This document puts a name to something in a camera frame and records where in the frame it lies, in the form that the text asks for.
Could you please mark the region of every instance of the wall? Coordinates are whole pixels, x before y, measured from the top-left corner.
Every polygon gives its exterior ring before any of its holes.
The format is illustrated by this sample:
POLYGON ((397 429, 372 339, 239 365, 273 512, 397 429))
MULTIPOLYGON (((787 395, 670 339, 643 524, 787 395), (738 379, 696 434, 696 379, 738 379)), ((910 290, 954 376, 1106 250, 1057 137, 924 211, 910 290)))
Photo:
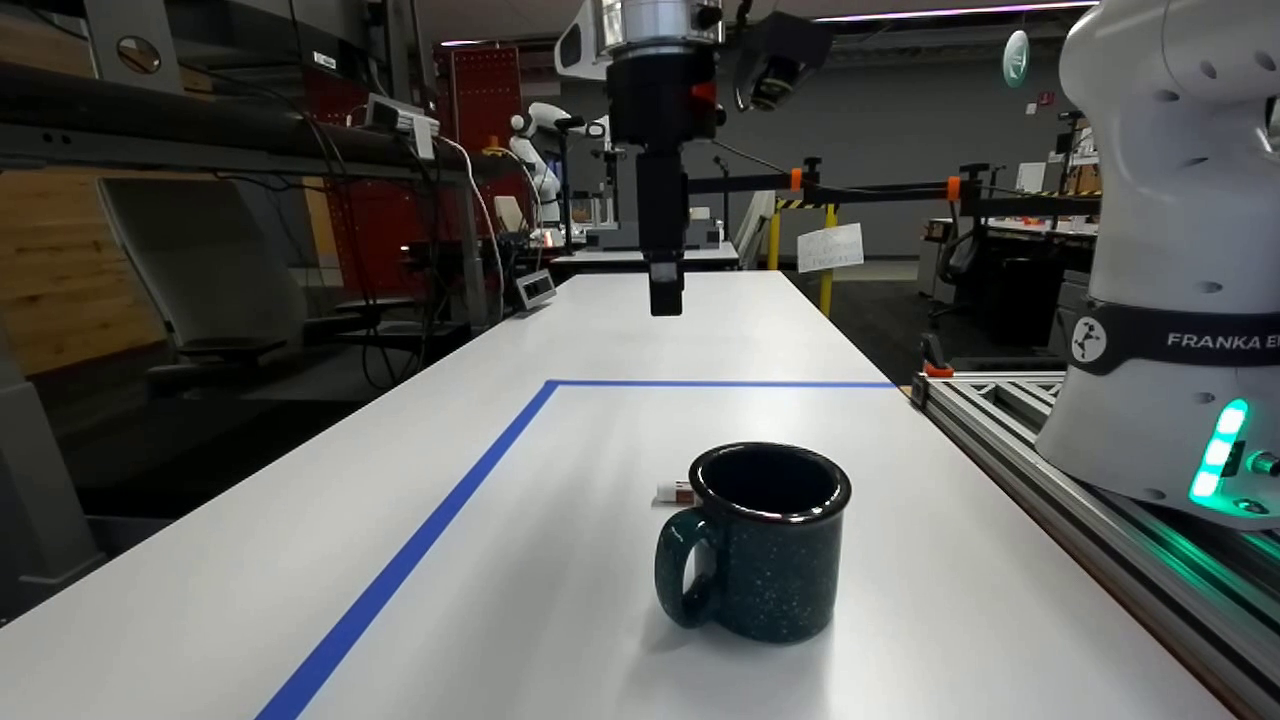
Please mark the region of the wall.
MULTIPOLYGON (((802 157, 825 159, 825 185, 896 185, 938 179, 958 164, 1017 164, 1043 159, 1057 137, 1051 112, 1026 119, 1023 102, 1057 93, 1057 60, 1043 60, 1023 93, 1008 93, 990 60, 958 64, 884 64, 884 69, 825 69, 798 79, 795 95, 775 112, 732 112, 718 128, 718 142, 738 147, 775 168, 790 168, 802 157)), ((560 102, 601 115, 605 95, 591 82, 563 82, 560 102)), ((576 153, 576 188, 601 185, 586 147, 576 153)), ((767 170, 752 159, 691 142, 684 157, 687 174, 718 174, 711 157, 723 157, 732 170, 767 170)), ((868 232, 868 257, 916 257, 920 228, 945 203, 864 203, 843 208, 843 221, 859 221, 868 232)), ((818 211, 787 214, 787 236, 817 228, 818 211)))

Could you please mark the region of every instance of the cable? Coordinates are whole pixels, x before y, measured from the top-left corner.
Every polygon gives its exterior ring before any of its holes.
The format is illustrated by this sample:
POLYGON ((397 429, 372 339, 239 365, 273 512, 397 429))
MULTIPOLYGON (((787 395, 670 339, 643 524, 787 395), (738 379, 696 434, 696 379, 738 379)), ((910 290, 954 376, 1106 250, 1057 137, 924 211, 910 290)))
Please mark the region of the cable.
POLYGON ((480 192, 480 185, 475 185, 470 153, 468 153, 465 142, 455 142, 453 137, 440 137, 440 141, 465 157, 465 170, 468 170, 470 197, 475 197, 475 203, 480 203, 482 232, 487 232, 487 249, 490 249, 490 267, 497 267, 497 316, 504 321, 504 316, 507 316, 507 267, 504 267, 504 250, 497 249, 497 225, 490 225, 487 201, 482 201, 482 192, 480 192))

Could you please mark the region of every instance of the dark green mug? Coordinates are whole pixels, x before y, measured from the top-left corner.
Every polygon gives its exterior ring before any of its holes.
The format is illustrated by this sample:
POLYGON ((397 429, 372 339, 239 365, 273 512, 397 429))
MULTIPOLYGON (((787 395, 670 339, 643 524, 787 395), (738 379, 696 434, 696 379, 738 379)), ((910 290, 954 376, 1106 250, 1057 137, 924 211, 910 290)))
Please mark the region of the dark green mug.
POLYGON ((696 506, 655 538, 655 594, 684 623, 795 642, 832 623, 848 476, 790 445, 718 445, 691 461, 696 506))

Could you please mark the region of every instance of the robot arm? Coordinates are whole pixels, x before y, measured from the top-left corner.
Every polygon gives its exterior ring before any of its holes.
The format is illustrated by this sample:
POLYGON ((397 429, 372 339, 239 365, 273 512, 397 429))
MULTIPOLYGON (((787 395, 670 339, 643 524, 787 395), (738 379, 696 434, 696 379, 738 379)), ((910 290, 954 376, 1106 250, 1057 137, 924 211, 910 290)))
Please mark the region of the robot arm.
POLYGON ((609 79, 611 142, 635 147, 647 313, 681 316, 687 174, 684 141, 711 137, 723 10, 703 0, 585 0, 554 70, 609 79))
POLYGON ((576 115, 554 102, 527 102, 522 115, 512 115, 507 157, 522 168, 522 179, 533 188, 534 225, 560 225, 560 174, 534 153, 533 137, 534 130, 563 130, 568 123, 576 123, 576 115))
POLYGON ((1039 450, 1235 527, 1280 527, 1277 28, 1277 0, 1101 0, 1060 64, 1106 188, 1039 450))

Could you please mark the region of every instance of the white table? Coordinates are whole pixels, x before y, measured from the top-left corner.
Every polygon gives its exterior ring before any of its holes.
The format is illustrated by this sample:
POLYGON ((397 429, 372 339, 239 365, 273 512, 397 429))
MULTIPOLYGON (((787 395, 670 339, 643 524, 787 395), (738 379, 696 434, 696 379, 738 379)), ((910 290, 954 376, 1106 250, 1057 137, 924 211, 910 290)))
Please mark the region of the white table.
POLYGON ((1222 716, 783 275, 643 313, 580 275, 8 623, 0 716, 1222 716), (795 647, 653 594, 655 482, 745 434, 854 482, 795 647))

